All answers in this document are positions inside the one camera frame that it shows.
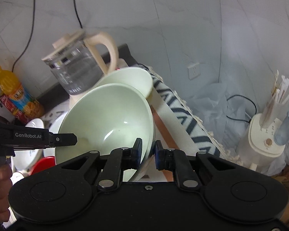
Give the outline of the person's left hand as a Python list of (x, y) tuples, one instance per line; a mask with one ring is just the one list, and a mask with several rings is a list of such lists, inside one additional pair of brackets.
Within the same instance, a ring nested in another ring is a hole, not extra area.
[(8, 195), (12, 187), (12, 170), (9, 164), (0, 167), (0, 222), (7, 222), (10, 218)]

